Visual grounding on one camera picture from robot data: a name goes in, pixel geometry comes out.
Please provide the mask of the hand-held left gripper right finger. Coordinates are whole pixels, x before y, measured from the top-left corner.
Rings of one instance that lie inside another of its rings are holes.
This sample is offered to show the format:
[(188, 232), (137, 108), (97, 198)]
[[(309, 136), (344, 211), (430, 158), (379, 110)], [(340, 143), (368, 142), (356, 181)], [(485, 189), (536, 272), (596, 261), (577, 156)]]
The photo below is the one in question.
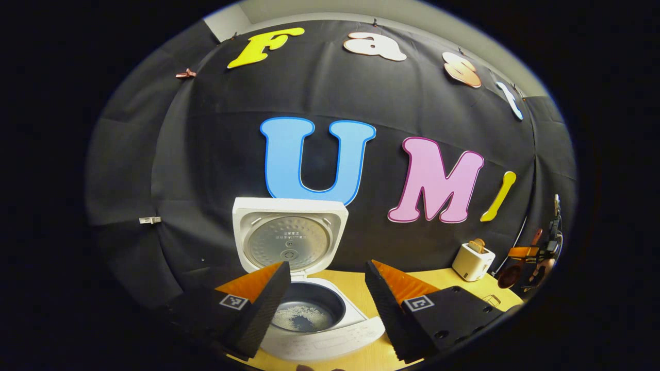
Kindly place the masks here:
[(459, 286), (439, 289), (379, 261), (365, 283), (399, 361), (447, 355), (505, 313)]

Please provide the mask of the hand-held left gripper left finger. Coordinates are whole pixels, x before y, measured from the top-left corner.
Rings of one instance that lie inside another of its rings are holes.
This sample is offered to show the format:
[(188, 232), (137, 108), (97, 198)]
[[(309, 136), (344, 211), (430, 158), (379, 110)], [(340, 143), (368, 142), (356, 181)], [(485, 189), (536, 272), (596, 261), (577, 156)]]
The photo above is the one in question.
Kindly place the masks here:
[(243, 361), (255, 357), (291, 283), (280, 261), (215, 288), (186, 291), (170, 302), (170, 322), (203, 345)]

